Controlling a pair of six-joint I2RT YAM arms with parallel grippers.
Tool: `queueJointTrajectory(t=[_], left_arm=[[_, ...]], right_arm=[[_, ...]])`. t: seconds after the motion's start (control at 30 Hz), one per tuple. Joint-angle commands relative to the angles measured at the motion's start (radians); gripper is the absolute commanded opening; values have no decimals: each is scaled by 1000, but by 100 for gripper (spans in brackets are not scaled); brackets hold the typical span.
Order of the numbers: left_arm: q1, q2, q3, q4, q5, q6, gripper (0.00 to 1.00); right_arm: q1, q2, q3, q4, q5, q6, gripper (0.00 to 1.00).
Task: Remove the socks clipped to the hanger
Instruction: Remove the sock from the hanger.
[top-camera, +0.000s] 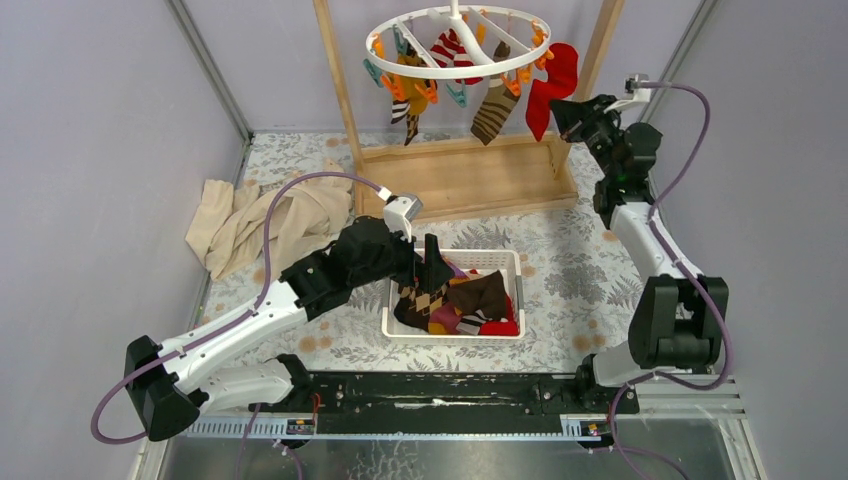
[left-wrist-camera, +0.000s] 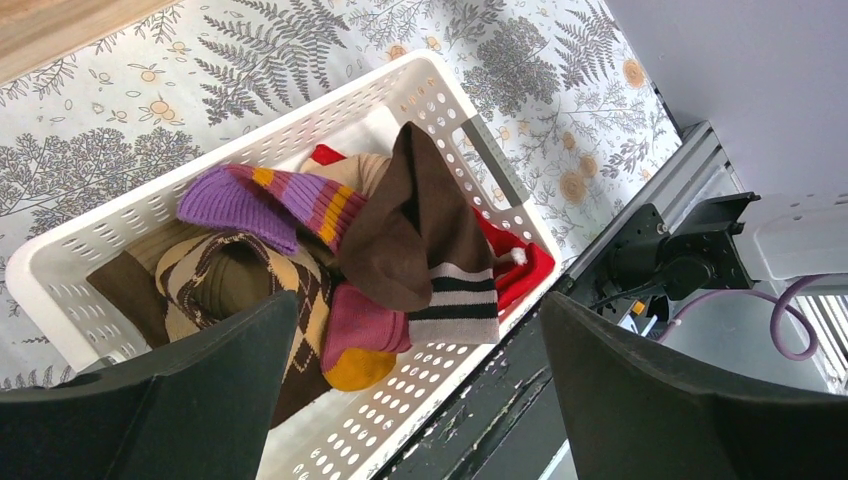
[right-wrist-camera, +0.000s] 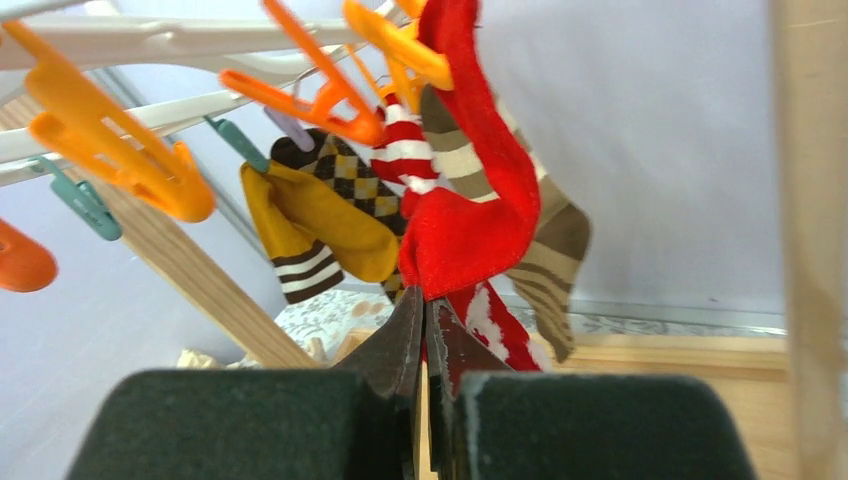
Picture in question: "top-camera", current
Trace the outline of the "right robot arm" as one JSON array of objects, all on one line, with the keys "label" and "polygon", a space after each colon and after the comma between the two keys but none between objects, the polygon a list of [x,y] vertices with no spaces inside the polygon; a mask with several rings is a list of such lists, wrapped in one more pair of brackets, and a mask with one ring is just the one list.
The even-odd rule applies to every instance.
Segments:
[{"label": "right robot arm", "polygon": [[643,291],[627,339],[584,362],[586,377],[573,386],[575,402],[597,412],[613,398],[613,387],[649,372],[698,370],[719,359],[729,290],[689,261],[658,217],[649,185],[662,135],[637,122],[623,128],[612,95],[549,103],[561,138],[582,143],[603,172],[593,208],[630,255]]}]

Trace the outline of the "purple orange striped sock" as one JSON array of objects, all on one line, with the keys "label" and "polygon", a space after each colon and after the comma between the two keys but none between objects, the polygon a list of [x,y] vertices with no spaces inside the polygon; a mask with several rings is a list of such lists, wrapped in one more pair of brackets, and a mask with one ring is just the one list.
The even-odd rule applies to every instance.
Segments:
[{"label": "purple orange striped sock", "polygon": [[[454,274],[448,282],[448,289],[470,280],[468,275],[456,265],[451,263],[449,260],[447,260],[447,263]],[[429,317],[427,332],[430,335],[461,335],[462,332],[458,329],[460,321],[461,311],[458,310],[449,300],[448,296],[445,295],[442,298],[442,305]]]}]

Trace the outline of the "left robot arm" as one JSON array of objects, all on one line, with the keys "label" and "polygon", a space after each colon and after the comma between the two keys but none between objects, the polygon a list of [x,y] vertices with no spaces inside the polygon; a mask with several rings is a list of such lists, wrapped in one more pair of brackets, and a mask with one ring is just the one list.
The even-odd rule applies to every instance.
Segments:
[{"label": "left robot arm", "polygon": [[266,337],[304,325],[346,304],[354,289],[389,279],[426,293],[443,290],[454,276],[438,238],[424,251],[379,218],[361,216],[328,246],[284,269],[268,291],[241,312],[230,313],[177,337],[155,342],[144,335],[126,349],[125,389],[150,441],[169,439],[202,414],[248,404],[278,403],[296,411],[310,385],[285,362],[228,368],[226,362]]}]

